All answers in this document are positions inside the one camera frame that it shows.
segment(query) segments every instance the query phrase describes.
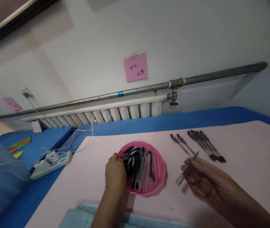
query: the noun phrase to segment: blue mattress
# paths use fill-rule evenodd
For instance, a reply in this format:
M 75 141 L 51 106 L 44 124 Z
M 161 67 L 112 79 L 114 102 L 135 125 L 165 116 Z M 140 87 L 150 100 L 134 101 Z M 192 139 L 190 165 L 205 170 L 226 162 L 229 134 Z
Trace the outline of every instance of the blue mattress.
M 63 126 L 60 128 L 48 128 L 42 133 L 33 133 L 32 130 L 8 133 L 0 136 L 0 144 L 4 148 L 8 148 L 26 137 L 31 136 L 32 142 L 17 150 L 13 155 L 23 151 L 18 158 L 19 160 L 38 160 L 40 155 L 45 153 L 41 147 L 48 150 L 58 149 L 75 130 L 75 127 Z M 31 170 L 34 166 L 34 162 L 23 162 L 23 164 L 28 170 Z
M 132 119 L 103 124 L 93 124 L 95 136 L 134 134 L 141 132 L 179 130 L 188 128 L 223 126 L 260 120 L 270 125 L 270 118 L 241 107 L 229 107 L 196 112 L 188 112 L 143 119 Z M 90 130 L 91 125 L 80 126 L 80 130 Z M 76 151 L 90 132 L 76 131 L 70 148 L 60 152 Z M 67 147 L 72 136 L 63 144 Z M 23 191 L 15 203 L 0 217 L 0 227 L 24 228 L 64 167 L 35 181 Z

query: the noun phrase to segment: person's left hand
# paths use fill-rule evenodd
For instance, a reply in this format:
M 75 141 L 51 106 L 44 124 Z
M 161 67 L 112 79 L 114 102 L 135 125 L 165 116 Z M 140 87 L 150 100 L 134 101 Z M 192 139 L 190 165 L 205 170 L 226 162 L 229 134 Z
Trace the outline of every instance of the person's left hand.
M 121 196 L 126 188 L 126 169 L 121 158 L 117 160 L 117 153 L 109 158 L 106 164 L 106 188 L 110 195 Z

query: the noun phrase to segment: pink bowl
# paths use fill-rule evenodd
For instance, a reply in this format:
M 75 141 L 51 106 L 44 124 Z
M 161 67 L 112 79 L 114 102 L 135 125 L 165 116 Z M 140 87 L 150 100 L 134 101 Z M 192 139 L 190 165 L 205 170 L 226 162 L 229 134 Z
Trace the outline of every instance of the pink bowl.
M 133 189 L 133 188 L 130 188 L 130 187 L 127 187 L 127 191 L 131 192 L 131 193 L 134 193 L 136 195 L 141 195 L 141 196 L 152 194 L 152 193 L 156 192 L 156 190 L 163 184 L 164 176 L 166 174 L 166 169 L 164 167 L 163 158 L 160 155 L 160 153 L 158 152 L 158 150 L 156 150 L 153 146 L 151 146 L 150 144 L 147 144 L 145 142 L 139 142 L 139 141 L 130 142 L 127 145 L 125 145 L 124 147 L 122 147 L 121 150 L 117 154 L 117 158 L 120 158 L 124 154 L 124 152 L 128 148 L 130 148 L 131 146 L 145 147 L 146 150 L 150 150 L 152 152 L 155 152 L 158 182 L 157 182 L 157 185 L 154 184 L 153 188 L 143 189 L 140 193 L 138 192 L 137 189 Z

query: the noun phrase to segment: white radiator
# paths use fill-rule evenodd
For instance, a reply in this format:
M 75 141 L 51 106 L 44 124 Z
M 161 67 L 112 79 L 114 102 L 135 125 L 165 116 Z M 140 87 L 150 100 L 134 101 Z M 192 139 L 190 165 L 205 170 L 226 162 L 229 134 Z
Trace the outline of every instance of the white radiator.
M 94 119 L 98 122 L 107 121 L 110 118 L 109 112 L 112 114 L 109 121 L 146 118 L 150 116 L 154 117 L 161 115 L 161 104 L 166 98 L 167 96 L 163 94 L 46 114 L 47 117 L 55 121 L 52 121 L 43 115 L 22 118 L 21 120 L 29 122 L 41 120 L 48 128 L 61 127 L 62 125 L 60 123 L 66 126 L 79 127 L 80 125 L 91 123 L 95 111 L 102 109 L 104 110 L 97 112 L 94 116 Z

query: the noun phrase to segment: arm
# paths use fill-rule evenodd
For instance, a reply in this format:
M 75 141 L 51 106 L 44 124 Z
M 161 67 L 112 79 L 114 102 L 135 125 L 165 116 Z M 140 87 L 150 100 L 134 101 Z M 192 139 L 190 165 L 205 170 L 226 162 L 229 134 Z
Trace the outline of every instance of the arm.
M 106 187 L 91 228 L 113 228 L 126 188 L 125 165 L 117 153 L 106 164 Z
M 270 214 L 229 175 L 214 165 L 197 158 L 191 162 L 186 180 L 196 197 L 206 201 L 236 228 L 270 228 Z

